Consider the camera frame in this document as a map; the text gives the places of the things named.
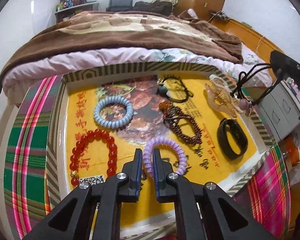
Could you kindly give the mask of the black wristband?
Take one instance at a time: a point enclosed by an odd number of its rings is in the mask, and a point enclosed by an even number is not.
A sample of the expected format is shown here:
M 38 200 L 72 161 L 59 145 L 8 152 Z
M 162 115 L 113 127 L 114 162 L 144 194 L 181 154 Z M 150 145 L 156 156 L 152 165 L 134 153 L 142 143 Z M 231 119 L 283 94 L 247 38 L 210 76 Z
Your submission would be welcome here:
M 231 159 L 238 159 L 248 148 L 248 139 L 236 120 L 222 119 L 217 129 L 217 140 L 224 155 Z

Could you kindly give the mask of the bed with white sheet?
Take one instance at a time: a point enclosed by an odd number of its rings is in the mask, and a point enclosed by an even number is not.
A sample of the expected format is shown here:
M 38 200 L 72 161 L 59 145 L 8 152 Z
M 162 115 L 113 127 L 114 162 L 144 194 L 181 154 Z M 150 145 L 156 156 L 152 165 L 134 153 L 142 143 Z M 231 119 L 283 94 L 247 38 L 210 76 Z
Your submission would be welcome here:
M 269 87 L 273 81 L 270 71 L 262 68 L 262 62 L 250 66 L 246 65 L 243 60 L 242 64 L 237 64 L 211 56 L 197 55 L 181 48 L 121 47 L 59 54 L 42 60 L 23 63 L 8 73 L 0 94 L 5 94 L 10 103 L 18 105 L 22 102 L 27 90 L 37 81 L 46 77 L 112 64 L 140 62 L 207 64 L 217 67 L 233 78 L 237 78 L 240 72 L 249 71 L 253 66 L 257 66 L 259 72 L 247 82 L 248 87 Z

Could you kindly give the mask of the grey drawer cabinet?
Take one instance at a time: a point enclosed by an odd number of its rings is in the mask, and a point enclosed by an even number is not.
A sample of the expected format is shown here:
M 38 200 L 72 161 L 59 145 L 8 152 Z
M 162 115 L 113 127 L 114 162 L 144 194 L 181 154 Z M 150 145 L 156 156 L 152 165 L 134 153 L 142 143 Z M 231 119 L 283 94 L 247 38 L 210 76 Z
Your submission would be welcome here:
M 285 139 L 300 124 L 300 102 L 296 92 L 281 81 L 257 105 L 276 142 Z

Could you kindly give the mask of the striped cardboard tray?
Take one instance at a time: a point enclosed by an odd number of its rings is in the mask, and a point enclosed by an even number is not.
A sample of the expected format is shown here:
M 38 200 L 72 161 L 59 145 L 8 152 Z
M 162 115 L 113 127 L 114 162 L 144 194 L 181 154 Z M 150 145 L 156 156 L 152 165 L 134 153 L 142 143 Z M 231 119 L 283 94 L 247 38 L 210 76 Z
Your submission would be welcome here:
M 46 167 L 44 200 L 52 210 L 72 189 L 69 176 L 70 150 L 83 133 L 95 128 L 93 111 L 98 101 L 109 96 L 122 96 L 133 105 L 131 122 L 111 132 L 119 148 L 118 168 L 131 161 L 136 148 L 145 148 L 154 137 L 177 140 L 177 136 L 163 121 L 157 94 L 157 79 L 176 75 L 194 92 L 194 98 L 180 104 L 202 129 L 202 143 L 189 146 L 181 142 L 187 158 L 185 175 L 190 181 L 204 184 L 217 183 L 228 195 L 234 196 L 258 171 L 267 157 L 275 152 L 273 137 L 267 132 L 260 116 L 237 115 L 237 122 L 248 139 L 246 153 L 228 159 L 217 145 L 217 127 L 223 113 L 208 106 L 205 87 L 210 76 L 220 77 L 225 85 L 235 84 L 218 68 L 203 64 L 173 62 L 143 62 L 115 64 L 79 70 L 66 75 L 47 77 L 43 85 L 43 111 L 50 115 L 46 134 Z

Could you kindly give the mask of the wooden headboard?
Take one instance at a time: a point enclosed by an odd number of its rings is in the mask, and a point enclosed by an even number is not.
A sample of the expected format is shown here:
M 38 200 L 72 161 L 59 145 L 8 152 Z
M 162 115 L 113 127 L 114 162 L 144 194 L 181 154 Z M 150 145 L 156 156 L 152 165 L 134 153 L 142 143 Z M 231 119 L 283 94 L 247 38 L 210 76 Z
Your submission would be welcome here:
M 242 56 L 246 65 L 252 66 L 255 63 L 261 62 L 269 63 L 270 54 L 274 50 L 283 53 L 277 45 L 265 36 L 237 20 L 230 19 L 226 21 L 214 18 L 211 23 L 222 31 L 241 39 Z

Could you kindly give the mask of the plaid colourful cloth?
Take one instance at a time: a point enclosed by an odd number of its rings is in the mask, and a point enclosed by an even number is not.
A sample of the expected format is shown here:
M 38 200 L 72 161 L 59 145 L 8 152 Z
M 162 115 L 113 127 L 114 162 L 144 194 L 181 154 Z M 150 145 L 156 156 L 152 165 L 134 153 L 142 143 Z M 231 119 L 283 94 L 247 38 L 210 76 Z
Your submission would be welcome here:
M 7 145 L 4 197 L 15 239 L 24 238 L 51 211 L 46 209 L 43 196 L 46 142 L 40 136 L 46 134 L 50 115 L 43 111 L 42 81 L 27 91 Z M 117 166 L 119 148 L 111 132 L 125 128 L 133 115 L 133 105 L 125 97 L 109 96 L 98 101 L 93 111 L 96 127 L 83 133 L 70 150 L 71 187 L 71 163 L 77 163 L 74 172 L 80 181 L 93 185 L 106 181 L 110 158 L 116 159 L 117 172 L 122 170 Z M 159 146 L 161 157 L 172 164 L 174 171 L 186 172 L 187 158 L 180 146 L 183 141 L 177 137 L 175 142 L 176 147 Z M 275 238 L 282 239 L 289 228 L 290 191 L 282 153 L 276 142 L 274 147 L 275 152 L 232 197 Z

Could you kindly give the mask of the brown blanket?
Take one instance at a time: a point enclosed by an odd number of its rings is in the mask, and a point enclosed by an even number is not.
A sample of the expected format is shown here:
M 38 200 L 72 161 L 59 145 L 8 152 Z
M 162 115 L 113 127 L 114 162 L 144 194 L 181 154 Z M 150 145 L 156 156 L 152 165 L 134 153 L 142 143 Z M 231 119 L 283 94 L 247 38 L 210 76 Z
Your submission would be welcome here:
M 0 73 L 0 93 L 8 73 L 23 63 L 59 54 L 121 47 L 181 48 L 197 55 L 243 63 L 239 37 L 205 20 L 191 18 L 186 11 L 179 16 L 142 11 L 84 11 L 46 28 L 20 47 Z

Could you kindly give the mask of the wooden desk shelf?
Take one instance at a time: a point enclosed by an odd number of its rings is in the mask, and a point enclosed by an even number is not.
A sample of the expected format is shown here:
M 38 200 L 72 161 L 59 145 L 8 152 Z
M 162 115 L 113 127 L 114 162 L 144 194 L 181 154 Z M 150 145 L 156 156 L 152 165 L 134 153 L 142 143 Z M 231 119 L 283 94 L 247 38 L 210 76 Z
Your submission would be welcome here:
M 85 4 L 76 5 L 73 7 L 65 8 L 55 12 L 56 23 L 61 23 L 64 18 L 70 19 L 72 16 L 79 14 L 83 11 L 101 11 L 100 4 L 97 2 L 90 2 Z

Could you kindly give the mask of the black office chair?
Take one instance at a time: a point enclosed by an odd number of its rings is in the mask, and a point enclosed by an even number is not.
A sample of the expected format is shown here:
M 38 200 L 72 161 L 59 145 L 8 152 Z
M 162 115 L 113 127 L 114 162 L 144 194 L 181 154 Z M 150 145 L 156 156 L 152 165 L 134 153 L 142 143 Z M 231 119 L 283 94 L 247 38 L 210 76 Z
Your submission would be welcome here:
M 109 0 L 107 12 L 131 11 L 133 0 Z

